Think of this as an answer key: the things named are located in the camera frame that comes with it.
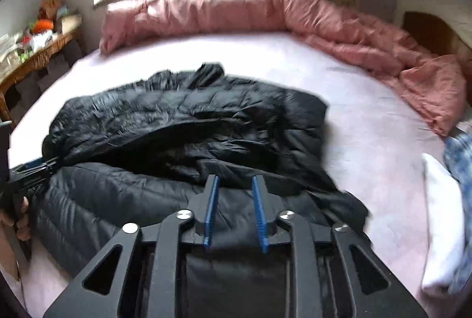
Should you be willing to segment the left hand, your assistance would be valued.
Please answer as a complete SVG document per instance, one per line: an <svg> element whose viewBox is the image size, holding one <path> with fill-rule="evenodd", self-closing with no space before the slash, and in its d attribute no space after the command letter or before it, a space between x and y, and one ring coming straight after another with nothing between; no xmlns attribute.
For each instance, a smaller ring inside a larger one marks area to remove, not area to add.
<svg viewBox="0 0 472 318"><path fill-rule="evenodd" d="M16 228L16 236L18 240L27 241L31 238L31 229L29 223L29 216L27 214L29 208L29 201L26 197L22 199L21 216L17 221L14 221L7 213L1 210L1 223L5 226Z"/></svg>

